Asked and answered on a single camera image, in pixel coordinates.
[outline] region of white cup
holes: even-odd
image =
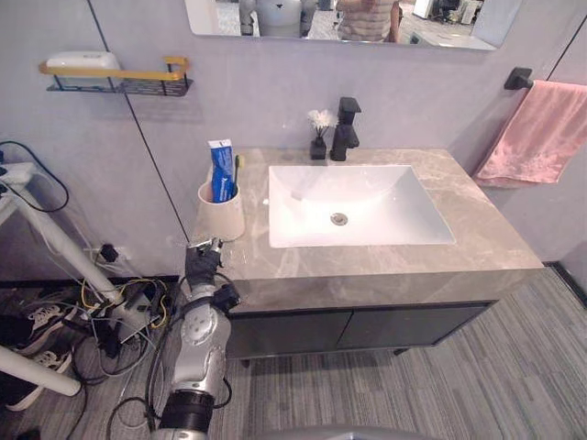
[[[205,222],[205,232],[223,241],[236,240],[245,233],[245,214],[242,210],[240,188],[230,200],[212,202],[212,182],[207,181],[198,189],[199,210]]]

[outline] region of white sink basin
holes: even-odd
[[[273,248],[454,243],[406,165],[269,167]]]

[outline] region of towel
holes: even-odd
[[[481,167],[481,186],[556,183],[587,140],[587,86],[534,81]]]

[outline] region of small white flower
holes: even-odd
[[[335,127],[337,124],[337,117],[328,110],[311,110],[308,112],[308,119],[312,122],[312,126],[316,129],[316,133],[321,138],[327,132],[329,127]]]

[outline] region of toothpaste tube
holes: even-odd
[[[232,198],[233,169],[230,139],[208,141],[212,152],[212,202],[219,204]]]

